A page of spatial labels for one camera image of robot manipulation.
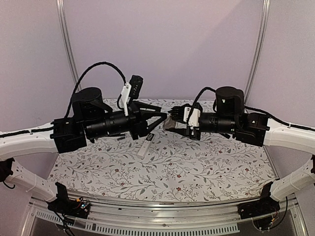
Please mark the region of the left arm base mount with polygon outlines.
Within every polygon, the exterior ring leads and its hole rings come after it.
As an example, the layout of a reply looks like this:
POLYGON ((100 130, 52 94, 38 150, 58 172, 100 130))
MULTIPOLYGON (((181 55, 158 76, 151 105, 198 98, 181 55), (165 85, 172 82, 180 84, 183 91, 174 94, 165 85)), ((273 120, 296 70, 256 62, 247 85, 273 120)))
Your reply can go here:
POLYGON ((91 202, 80 197, 72 200, 68 197, 67 188, 56 182, 57 194, 56 199, 52 202, 47 202, 50 211, 60 213, 66 216, 87 219, 91 209, 91 202))

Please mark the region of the long white remote control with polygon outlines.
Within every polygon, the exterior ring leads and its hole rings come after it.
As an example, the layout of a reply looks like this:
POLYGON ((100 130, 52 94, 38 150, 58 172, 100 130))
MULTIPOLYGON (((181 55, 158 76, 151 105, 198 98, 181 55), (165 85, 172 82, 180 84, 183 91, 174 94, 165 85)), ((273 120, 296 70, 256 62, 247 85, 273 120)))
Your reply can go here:
POLYGON ((139 159, 144 159, 145 155, 147 154, 147 152, 150 149, 151 144, 153 143, 153 140, 155 138, 155 134, 154 133, 150 133, 147 135, 147 137, 145 138, 141 148, 139 149, 138 153, 137 153, 137 157, 139 159))

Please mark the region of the white air conditioner remote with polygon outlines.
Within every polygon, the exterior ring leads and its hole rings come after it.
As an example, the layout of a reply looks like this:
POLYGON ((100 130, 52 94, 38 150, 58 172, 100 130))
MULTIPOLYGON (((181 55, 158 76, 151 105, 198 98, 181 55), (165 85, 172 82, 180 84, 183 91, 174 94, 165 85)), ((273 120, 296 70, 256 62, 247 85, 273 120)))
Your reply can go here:
POLYGON ((174 121, 171 116, 168 116, 167 119, 163 122, 162 128, 163 130, 180 128, 182 124, 180 122, 174 121))

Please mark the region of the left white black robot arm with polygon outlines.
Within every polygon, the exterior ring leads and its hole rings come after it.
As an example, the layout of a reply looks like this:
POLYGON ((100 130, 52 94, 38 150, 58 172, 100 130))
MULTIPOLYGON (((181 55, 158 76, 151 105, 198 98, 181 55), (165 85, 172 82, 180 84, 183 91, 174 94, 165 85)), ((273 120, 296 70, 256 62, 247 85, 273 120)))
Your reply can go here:
POLYGON ((54 203, 62 213, 70 213, 73 202, 66 187, 39 177, 15 161, 36 153, 67 153, 86 147, 102 137, 130 133, 132 139, 147 136, 167 114, 161 108, 127 98, 124 110, 113 111, 105 104, 99 88, 90 87, 72 95, 73 116, 56 119, 37 129, 0 135, 0 180, 23 187, 34 196, 54 203))

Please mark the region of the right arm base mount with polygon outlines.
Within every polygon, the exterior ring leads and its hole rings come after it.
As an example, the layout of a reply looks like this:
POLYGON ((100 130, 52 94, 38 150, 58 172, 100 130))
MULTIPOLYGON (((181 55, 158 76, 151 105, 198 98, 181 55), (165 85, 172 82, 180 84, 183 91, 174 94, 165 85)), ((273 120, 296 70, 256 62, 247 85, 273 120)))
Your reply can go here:
POLYGON ((248 219, 280 210, 279 202, 270 197, 270 193, 262 193, 258 200, 246 202, 237 206, 241 219, 248 219))

